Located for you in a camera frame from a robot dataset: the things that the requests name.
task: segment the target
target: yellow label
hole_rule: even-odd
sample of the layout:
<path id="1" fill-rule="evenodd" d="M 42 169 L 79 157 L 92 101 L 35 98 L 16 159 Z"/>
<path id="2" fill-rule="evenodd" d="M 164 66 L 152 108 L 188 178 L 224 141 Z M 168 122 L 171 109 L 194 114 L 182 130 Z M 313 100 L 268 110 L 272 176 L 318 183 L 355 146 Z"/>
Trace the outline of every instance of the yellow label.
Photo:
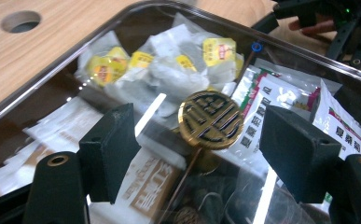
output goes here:
<path id="1" fill-rule="evenodd" d="M 231 38 L 207 38 L 203 41 L 203 59 L 213 66 L 236 57 L 236 43 Z"/>
<path id="2" fill-rule="evenodd" d="M 191 60 L 189 59 L 189 57 L 187 57 L 186 55 L 180 55 L 178 57 L 176 57 L 176 61 L 184 68 L 188 68 L 191 69 L 192 71 L 196 72 L 197 69 L 195 68 L 194 64 L 191 62 Z"/>
<path id="3" fill-rule="evenodd" d="M 110 58 L 112 61 L 121 63 L 123 66 L 128 65 L 128 56 L 127 52 L 122 47 L 113 47 L 107 54 L 106 57 Z"/>
<path id="4" fill-rule="evenodd" d="M 88 72 L 99 86 L 114 82 L 125 74 L 127 65 L 123 62 L 113 61 L 109 57 L 93 56 L 88 64 Z"/>
<path id="5" fill-rule="evenodd" d="M 142 51 L 136 51 L 131 57 L 129 68 L 147 68 L 153 59 L 154 57 L 151 54 L 147 54 Z"/>

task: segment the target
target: small package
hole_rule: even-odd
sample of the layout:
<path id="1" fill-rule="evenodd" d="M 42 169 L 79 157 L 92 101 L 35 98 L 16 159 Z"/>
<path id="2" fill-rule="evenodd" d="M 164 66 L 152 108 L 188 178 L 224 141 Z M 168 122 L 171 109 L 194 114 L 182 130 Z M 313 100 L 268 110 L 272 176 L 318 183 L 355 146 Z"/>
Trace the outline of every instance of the small package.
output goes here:
<path id="1" fill-rule="evenodd" d="M 361 128 L 358 122 L 331 95 L 323 80 L 321 85 L 319 104 L 311 116 L 313 125 L 342 144 L 339 156 L 343 160 L 348 155 L 361 154 Z"/>
<path id="2" fill-rule="evenodd" d="M 116 202 L 92 203 L 91 217 L 102 223 L 154 223 L 179 174 L 179 169 L 142 147 L 122 181 Z"/>
<path id="3" fill-rule="evenodd" d="M 77 152 L 79 140 L 102 116 L 81 98 L 75 97 L 24 131 L 55 152 Z"/>

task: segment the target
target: wooden surface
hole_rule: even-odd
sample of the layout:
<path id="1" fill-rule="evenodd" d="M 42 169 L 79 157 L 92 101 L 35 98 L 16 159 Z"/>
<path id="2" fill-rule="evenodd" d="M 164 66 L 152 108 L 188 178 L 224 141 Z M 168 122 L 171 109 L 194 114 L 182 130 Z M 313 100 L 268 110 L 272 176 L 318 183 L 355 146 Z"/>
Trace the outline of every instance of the wooden surface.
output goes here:
<path id="1" fill-rule="evenodd" d="M 38 12 L 41 23 L 33 30 L 10 34 L 0 28 L 0 102 L 59 58 L 105 21 L 137 0 L 0 0 L 0 22 L 14 12 Z M 251 26 L 271 12 L 269 0 L 190 0 L 220 17 Z M 290 32 L 287 21 L 271 35 L 324 54 L 327 43 Z"/>

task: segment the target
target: white paper packet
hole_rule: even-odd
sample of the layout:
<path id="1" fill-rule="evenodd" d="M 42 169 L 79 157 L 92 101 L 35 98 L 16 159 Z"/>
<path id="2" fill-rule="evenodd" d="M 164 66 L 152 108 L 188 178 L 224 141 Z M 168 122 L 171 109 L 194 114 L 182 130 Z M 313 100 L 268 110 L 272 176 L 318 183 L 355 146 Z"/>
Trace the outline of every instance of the white paper packet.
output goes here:
<path id="1" fill-rule="evenodd" d="M 315 90 L 320 88 L 320 77 L 270 63 L 259 58 L 256 59 L 254 66 L 276 73 L 277 77 L 281 80 L 288 82 L 301 90 L 308 91 L 309 93 L 315 92 Z M 323 80 L 332 94 L 337 92 L 342 86 L 340 83 L 325 78 L 323 78 Z"/>
<path id="2" fill-rule="evenodd" d="M 179 174 L 179 170 L 142 147 L 122 181 L 116 202 L 92 203 L 91 216 L 102 223 L 154 223 Z"/>
<path id="3" fill-rule="evenodd" d="M 103 115 L 75 97 L 24 131 L 52 150 L 78 151 L 78 142 Z"/>
<path id="4" fill-rule="evenodd" d="M 319 105 L 312 118 L 314 126 L 342 144 L 340 158 L 361 154 L 361 128 L 356 120 L 343 109 L 321 80 Z"/>

